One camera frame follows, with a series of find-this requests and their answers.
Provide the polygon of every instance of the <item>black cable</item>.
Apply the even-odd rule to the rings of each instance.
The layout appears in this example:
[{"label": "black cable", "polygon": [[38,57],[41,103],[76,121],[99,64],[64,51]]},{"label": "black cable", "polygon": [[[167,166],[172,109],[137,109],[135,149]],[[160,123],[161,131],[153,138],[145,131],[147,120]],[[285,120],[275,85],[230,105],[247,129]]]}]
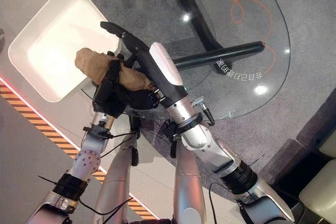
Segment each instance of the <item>black cable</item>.
[{"label": "black cable", "polygon": [[[118,136],[124,136],[124,135],[130,135],[130,134],[135,134],[135,133],[127,133],[127,134],[121,134],[121,135],[118,135]],[[120,145],[122,145],[123,143],[131,140],[132,138],[130,137],[129,139],[125,140],[125,141],[122,141],[120,144],[118,144],[115,148],[113,148],[112,150],[108,151],[107,153],[105,153],[104,155],[102,155],[100,158],[103,158],[105,157],[106,155],[109,155],[111,152],[113,152],[116,148],[118,148]]]},{"label": "black cable", "polygon": [[37,177],[39,177],[39,178],[41,178],[41,179],[44,179],[45,181],[48,181],[48,182],[50,182],[50,183],[53,183],[54,185],[57,185],[57,182],[55,182],[55,181],[52,181],[52,180],[47,179],[47,178],[44,178],[44,177],[42,177],[42,176],[40,176],[40,175],[37,175]]},{"label": "black cable", "polygon": [[86,96],[88,97],[88,98],[90,98],[91,100],[92,100],[92,97],[91,96],[89,96],[88,94],[87,94],[87,92],[85,92],[83,89],[80,89],[84,94],[86,94]]},{"label": "black cable", "polygon": [[114,211],[102,224],[106,224],[120,210],[121,207]]},{"label": "black cable", "polygon": [[79,203],[81,203],[83,206],[85,206],[86,208],[90,209],[92,212],[98,214],[98,215],[109,215],[110,213],[112,213],[113,211],[118,211],[123,205],[125,205],[128,201],[130,201],[131,199],[133,199],[133,197],[125,200],[124,202],[122,202],[121,204],[117,205],[115,208],[113,208],[111,211],[106,212],[105,214],[102,214],[101,212],[98,212],[96,210],[94,210],[92,207],[86,205],[83,201],[81,201],[81,199],[79,198],[78,201]]},{"label": "black cable", "polygon": [[216,185],[219,185],[219,186],[223,187],[228,192],[230,192],[230,191],[225,186],[223,186],[223,185],[221,185],[220,183],[217,183],[217,182],[212,182],[209,186],[209,199],[210,199],[210,204],[211,204],[211,208],[212,208],[212,214],[214,215],[214,222],[215,222],[215,224],[217,224],[216,212],[215,212],[214,204],[213,204],[212,198],[211,198],[211,187],[212,187],[213,184],[216,184]]}]

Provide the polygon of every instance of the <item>orange line drawing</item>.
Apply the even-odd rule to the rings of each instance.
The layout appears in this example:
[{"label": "orange line drawing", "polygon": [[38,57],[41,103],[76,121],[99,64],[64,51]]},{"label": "orange line drawing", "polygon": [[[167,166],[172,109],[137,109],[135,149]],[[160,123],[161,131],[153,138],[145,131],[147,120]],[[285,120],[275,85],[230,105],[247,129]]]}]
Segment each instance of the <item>orange line drawing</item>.
[{"label": "orange line drawing", "polygon": [[[235,24],[240,24],[241,22],[243,22],[244,20],[244,17],[245,17],[245,10],[243,8],[243,6],[241,5],[240,1],[243,1],[243,0],[230,0],[232,1],[232,5],[231,5],[231,9],[230,9],[230,15],[231,15],[231,20],[233,23]],[[255,2],[257,3],[258,5],[260,5],[266,12],[267,12],[267,15],[268,15],[268,19],[269,19],[269,29],[268,29],[268,33],[266,35],[265,38],[263,38],[262,40],[262,43],[263,45],[272,52],[273,54],[273,62],[272,64],[268,67],[268,69],[266,69],[264,71],[264,73],[267,73],[269,70],[272,69],[272,67],[274,66],[274,63],[276,61],[276,58],[277,58],[277,54],[275,53],[274,49],[271,48],[268,44],[266,44],[266,40],[269,38],[269,36],[271,35],[272,31],[273,31],[273,18],[272,18],[272,15],[271,15],[271,12],[270,10],[268,9],[268,7],[266,5],[264,5],[262,2],[260,2],[259,0],[248,0],[248,1],[252,1],[252,2]],[[236,20],[234,15],[233,15],[233,8],[235,7],[235,5],[238,5],[239,9],[240,9],[240,12],[241,12],[241,17],[239,20]]]}]

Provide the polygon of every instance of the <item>white square plate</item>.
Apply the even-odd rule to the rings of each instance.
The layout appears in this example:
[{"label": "white square plate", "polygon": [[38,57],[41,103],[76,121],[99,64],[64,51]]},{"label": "white square plate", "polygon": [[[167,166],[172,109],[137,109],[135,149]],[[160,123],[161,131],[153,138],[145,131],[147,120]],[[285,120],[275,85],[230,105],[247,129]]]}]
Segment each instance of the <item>white square plate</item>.
[{"label": "white square plate", "polygon": [[45,100],[58,102],[86,78],[75,66],[78,50],[120,51],[101,21],[91,0],[49,0],[11,43],[9,59]]}]

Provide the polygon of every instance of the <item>glass tabletop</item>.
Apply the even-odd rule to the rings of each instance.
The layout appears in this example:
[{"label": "glass tabletop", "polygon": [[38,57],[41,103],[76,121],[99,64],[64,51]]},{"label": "glass tabletop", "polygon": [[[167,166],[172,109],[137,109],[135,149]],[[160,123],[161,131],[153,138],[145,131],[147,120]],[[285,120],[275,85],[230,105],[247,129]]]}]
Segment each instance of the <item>glass tabletop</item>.
[{"label": "glass tabletop", "polygon": [[[203,97],[216,120],[250,113],[276,95],[290,61],[286,22],[276,0],[92,0],[105,17],[147,45],[157,41],[173,59],[254,41],[265,49],[248,58],[180,71],[191,100]],[[201,29],[208,29],[206,38]],[[127,57],[130,53],[123,48]],[[91,84],[82,88],[93,96]],[[137,111],[151,119],[167,119],[160,106]]]}]

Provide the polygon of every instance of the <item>hazard stripe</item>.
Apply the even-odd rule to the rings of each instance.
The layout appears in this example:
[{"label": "hazard stripe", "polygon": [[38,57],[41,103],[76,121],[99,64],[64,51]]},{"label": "hazard stripe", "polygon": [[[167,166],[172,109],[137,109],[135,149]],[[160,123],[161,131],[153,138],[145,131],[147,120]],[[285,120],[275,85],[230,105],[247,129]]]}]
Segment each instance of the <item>hazard stripe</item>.
[{"label": "hazard stripe", "polygon": [[[79,152],[72,144],[64,139],[58,132],[56,132],[49,124],[44,121],[38,114],[36,114],[30,107],[28,107],[15,93],[11,91],[4,83],[0,81],[0,95],[11,104],[22,116],[24,116],[31,124],[33,124],[44,136],[49,138],[57,147],[61,148],[71,158],[75,158]],[[103,182],[105,173],[97,170],[93,176]],[[132,199],[128,202],[128,206],[135,211],[142,219],[152,220],[156,219],[141,203]]]}]

